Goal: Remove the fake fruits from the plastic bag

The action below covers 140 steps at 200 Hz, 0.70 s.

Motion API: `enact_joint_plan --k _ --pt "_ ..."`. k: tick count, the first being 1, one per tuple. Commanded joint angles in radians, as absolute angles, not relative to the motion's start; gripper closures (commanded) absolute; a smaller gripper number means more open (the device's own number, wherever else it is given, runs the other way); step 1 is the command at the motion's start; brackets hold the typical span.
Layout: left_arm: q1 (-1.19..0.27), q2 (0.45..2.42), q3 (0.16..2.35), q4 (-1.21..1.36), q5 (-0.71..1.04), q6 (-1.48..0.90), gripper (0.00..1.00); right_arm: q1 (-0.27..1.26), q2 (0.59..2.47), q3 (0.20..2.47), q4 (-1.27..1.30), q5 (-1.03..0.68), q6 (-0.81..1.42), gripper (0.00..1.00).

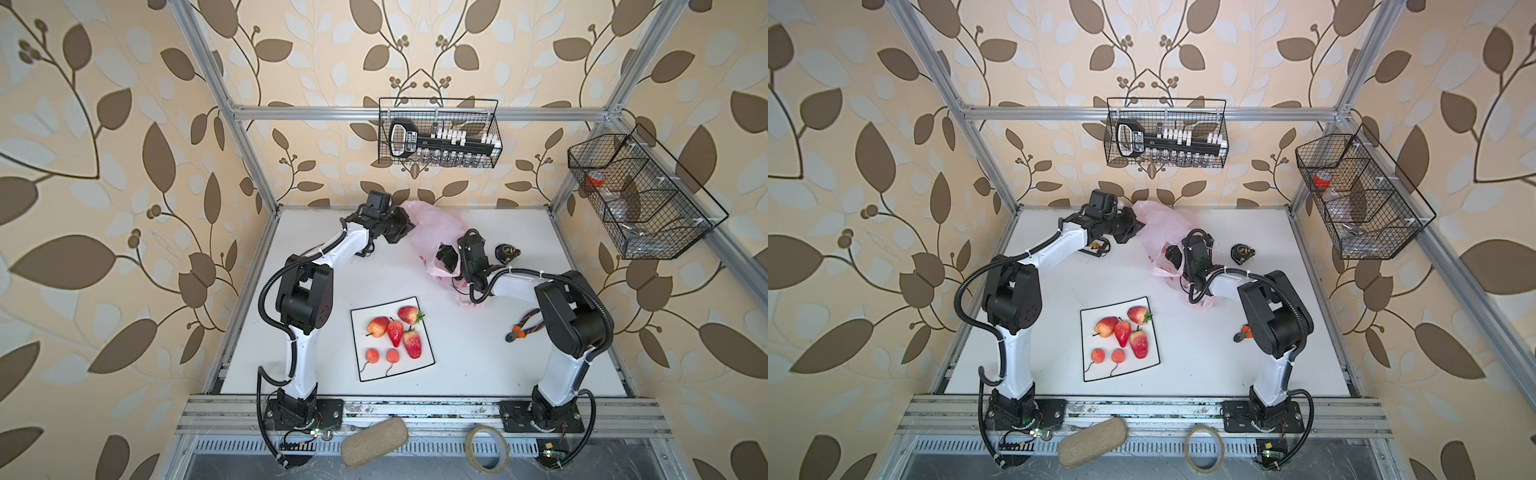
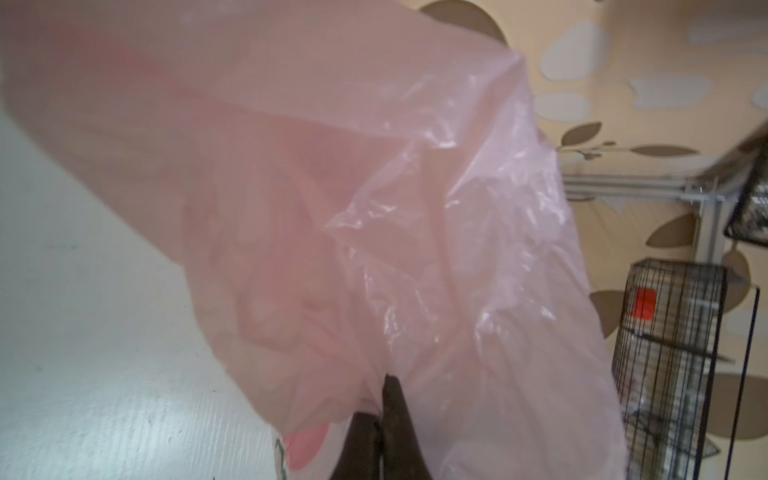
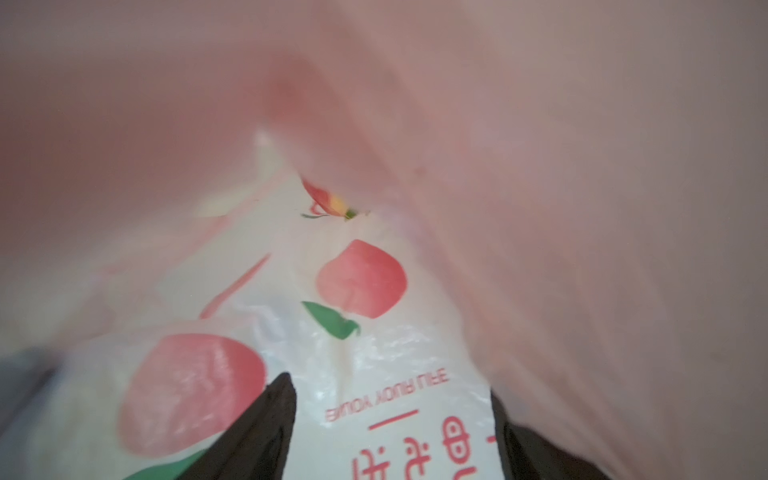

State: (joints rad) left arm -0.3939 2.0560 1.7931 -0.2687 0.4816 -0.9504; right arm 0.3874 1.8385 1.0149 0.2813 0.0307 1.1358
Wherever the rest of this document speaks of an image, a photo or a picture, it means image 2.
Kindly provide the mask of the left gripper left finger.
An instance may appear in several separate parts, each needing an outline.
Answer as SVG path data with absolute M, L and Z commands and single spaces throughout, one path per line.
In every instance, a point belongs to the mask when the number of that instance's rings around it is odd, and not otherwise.
M 330 480 L 379 480 L 381 451 L 379 418 L 369 413 L 355 413 Z

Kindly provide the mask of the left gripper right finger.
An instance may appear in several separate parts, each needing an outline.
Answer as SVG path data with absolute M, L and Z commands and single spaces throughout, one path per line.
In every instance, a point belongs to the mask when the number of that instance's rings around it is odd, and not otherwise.
M 382 389 L 383 470 L 387 480 L 431 480 L 399 379 L 387 375 Z

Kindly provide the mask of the pink plastic fruit-print bag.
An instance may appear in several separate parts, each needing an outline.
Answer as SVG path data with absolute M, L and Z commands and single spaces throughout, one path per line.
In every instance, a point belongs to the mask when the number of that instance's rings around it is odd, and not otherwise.
M 432 479 L 621 479 L 610 358 L 524 57 L 395 1 L 5 1 L 8 114 L 180 265 L 330 479 L 399 379 Z

